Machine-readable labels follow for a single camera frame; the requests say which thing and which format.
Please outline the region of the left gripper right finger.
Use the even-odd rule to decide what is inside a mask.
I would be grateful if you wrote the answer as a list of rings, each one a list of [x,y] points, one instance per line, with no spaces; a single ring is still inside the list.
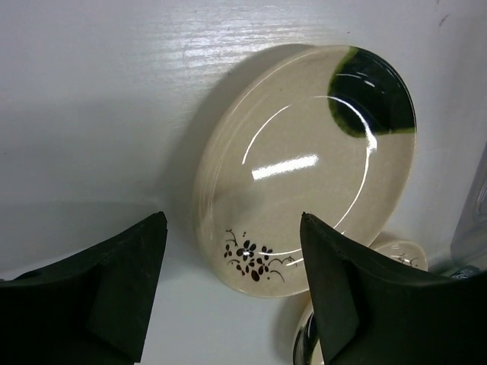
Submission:
[[[486,274],[449,278],[389,259],[313,214],[300,225],[327,364],[484,364]]]

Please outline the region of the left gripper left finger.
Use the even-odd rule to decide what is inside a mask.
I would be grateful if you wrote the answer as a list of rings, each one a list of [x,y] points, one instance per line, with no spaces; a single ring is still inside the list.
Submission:
[[[167,242],[161,211],[1,282],[3,364],[141,361]]]

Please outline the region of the cream plate green patch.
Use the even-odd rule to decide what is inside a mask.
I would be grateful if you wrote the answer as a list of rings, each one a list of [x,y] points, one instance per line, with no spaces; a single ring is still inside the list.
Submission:
[[[428,259],[424,249],[413,241],[402,240],[388,233],[380,233],[369,246],[375,252],[418,270],[428,270]],[[325,364],[321,354],[314,308],[310,301],[305,308],[294,336],[293,364]]]
[[[196,241],[215,276],[262,298],[308,290],[301,215],[369,246],[410,175],[416,117],[403,77],[356,46],[312,46],[233,101],[194,182]]]

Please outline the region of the clear plastic bin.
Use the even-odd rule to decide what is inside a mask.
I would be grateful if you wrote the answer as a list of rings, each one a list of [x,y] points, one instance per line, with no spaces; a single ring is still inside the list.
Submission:
[[[450,254],[452,278],[467,279],[486,271],[486,148],[463,206]]]

